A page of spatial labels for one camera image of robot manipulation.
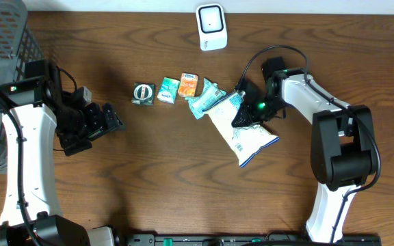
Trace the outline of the teal tissue pack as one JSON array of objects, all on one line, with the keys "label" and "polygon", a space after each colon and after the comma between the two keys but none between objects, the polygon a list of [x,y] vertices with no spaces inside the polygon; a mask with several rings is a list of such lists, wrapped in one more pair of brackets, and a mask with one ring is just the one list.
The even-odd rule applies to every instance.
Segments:
[{"label": "teal tissue pack", "polygon": [[179,80],[164,77],[157,94],[157,99],[164,103],[174,104],[179,85]]}]

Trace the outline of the orange tissue pack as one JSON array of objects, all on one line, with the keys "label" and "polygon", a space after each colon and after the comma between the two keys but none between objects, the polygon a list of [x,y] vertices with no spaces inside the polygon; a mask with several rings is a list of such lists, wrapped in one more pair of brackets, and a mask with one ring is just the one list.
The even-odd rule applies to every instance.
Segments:
[{"label": "orange tissue pack", "polygon": [[194,97],[198,87],[198,75],[183,73],[181,75],[178,95],[181,97]]}]

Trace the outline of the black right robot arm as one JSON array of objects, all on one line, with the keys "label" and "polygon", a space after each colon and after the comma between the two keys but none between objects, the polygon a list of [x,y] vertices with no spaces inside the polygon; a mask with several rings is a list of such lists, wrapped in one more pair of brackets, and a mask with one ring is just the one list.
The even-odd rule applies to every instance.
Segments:
[{"label": "black right robot arm", "polygon": [[261,71],[265,93],[245,77],[235,86],[245,98],[232,125],[260,124],[286,107],[311,123],[311,168],[318,187],[305,230],[310,241],[340,243],[354,196],[371,188],[381,172],[371,110],[336,99],[307,67],[287,68],[281,57],[266,60]]}]

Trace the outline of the yellow snack chip bag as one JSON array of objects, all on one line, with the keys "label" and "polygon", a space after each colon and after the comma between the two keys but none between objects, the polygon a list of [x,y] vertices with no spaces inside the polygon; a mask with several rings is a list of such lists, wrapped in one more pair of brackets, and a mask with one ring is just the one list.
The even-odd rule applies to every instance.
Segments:
[{"label": "yellow snack chip bag", "polygon": [[233,92],[204,112],[237,156],[240,168],[247,166],[262,149],[279,140],[279,136],[271,134],[259,124],[232,127],[232,121],[243,102],[242,97],[237,92]]}]

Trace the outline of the dark green round-label box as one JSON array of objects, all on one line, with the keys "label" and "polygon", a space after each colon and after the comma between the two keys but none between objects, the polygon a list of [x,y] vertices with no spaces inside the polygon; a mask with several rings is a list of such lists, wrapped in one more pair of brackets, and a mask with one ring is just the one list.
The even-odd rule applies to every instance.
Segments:
[{"label": "dark green round-label box", "polygon": [[154,105],[155,85],[150,83],[136,83],[131,102],[134,105]]}]

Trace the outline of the mint green pack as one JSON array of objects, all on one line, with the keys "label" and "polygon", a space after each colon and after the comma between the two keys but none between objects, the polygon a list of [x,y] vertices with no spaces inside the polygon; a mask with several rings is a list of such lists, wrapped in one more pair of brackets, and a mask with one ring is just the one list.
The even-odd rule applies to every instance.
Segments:
[{"label": "mint green pack", "polygon": [[195,97],[185,98],[194,117],[199,120],[204,112],[211,108],[219,99],[223,98],[226,92],[221,90],[217,83],[213,83],[204,78],[202,94]]}]

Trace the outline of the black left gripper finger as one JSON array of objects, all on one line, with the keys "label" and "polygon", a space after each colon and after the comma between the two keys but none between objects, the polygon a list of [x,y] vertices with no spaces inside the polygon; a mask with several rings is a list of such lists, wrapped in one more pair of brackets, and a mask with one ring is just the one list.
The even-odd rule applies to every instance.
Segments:
[{"label": "black left gripper finger", "polygon": [[102,106],[102,109],[105,116],[105,125],[107,126],[107,132],[124,131],[126,129],[123,121],[118,117],[118,114],[110,103],[105,103]]},{"label": "black left gripper finger", "polygon": [[88,140],[89,141],[94,141],[94,140],[98,139],[99,137],[102,137],[105,134],[106,134],[105,131],[97,131],[97,132],[92,133],[91,135],[89,135],[88,136]]}]

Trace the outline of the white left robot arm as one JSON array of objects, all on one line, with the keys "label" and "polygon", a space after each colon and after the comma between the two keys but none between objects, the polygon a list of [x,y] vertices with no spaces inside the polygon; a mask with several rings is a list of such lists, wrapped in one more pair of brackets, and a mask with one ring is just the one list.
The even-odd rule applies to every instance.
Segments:
[{"label": "white left robot arm", "polygon": [[90,230],[64,218],[55,185],[54,140],[66,156],[124,123],[111,104],[92,102],[86,87],[62,88],[63,69],[31,61],[21,81],[0,85],[0,112],[8,150],[0,245],[124,245],[111,225]]}]

